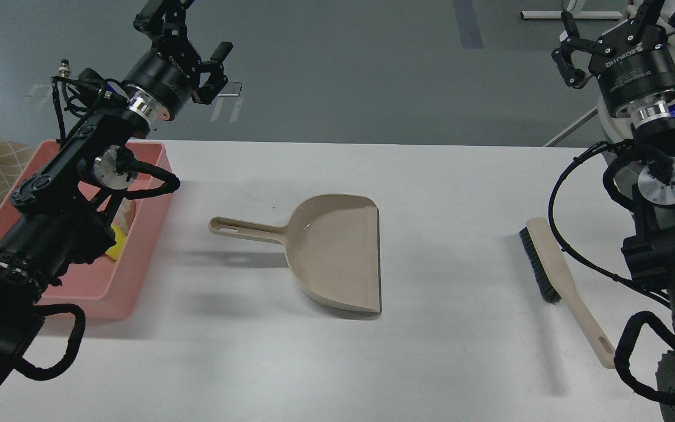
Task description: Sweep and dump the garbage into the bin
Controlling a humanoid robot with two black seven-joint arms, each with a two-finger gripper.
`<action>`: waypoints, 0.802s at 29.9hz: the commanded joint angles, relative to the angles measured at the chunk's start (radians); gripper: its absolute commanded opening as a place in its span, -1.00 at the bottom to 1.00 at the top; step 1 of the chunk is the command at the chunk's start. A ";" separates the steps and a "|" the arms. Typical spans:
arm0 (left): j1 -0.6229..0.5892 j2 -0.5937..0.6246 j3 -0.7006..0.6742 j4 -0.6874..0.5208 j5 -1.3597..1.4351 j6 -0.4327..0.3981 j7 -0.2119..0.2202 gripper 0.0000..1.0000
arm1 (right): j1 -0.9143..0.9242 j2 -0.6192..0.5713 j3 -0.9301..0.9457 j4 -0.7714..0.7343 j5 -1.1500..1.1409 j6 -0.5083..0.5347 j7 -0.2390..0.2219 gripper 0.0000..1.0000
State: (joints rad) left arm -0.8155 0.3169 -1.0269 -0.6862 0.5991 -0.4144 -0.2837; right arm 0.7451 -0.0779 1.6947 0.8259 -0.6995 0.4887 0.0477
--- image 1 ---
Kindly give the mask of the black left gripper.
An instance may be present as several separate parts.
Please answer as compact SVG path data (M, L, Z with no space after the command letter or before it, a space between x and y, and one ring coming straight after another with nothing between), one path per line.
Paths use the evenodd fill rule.
M192 101L210 105L228 83L223 62L233 43L221 41L209 60L199 56L188 40L186 12L193 1L148 1L135 16L133 27L152 42L121 81L126 91L142 90L159 104L157 118L172 121ZM201 74L209 74L200 84Z

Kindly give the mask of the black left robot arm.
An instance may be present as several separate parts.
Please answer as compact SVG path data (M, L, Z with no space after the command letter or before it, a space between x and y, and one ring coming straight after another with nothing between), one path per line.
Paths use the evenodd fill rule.
M13 371L35 381L61 376L75 361L86 328L77 304L41 305L72 264L91 264L116 244L111 228L123 200L176 192L171 171L136 158L132 137L174 120L188 101L209 105L228 83L221 42L203 60L188 39L191 1L148 1L134 29L152 46L121 81L68 61L52 78L58 152L13 188L19 219L0 239L0 386Z

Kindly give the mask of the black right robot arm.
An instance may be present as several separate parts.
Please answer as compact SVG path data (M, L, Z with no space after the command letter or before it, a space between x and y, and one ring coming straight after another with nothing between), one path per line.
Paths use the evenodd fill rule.
M552 189L547 221L562 250L584 266L667 307L672 327L652 312L629 318L613 358L618 376L635 394L655 401L675 421L675 63L670 38L675 11L664 25L662 1L643 1L597 40L581 37L563 8L564 32L552 58L566 86L581 89L594 77L610 118L627 118L630 136L597 142L574 158ZM622 255L630 278L593 264L565 241L554 221L555 196L570 173L601 153L613 155L602 175L609 198L627 209L635 234Z

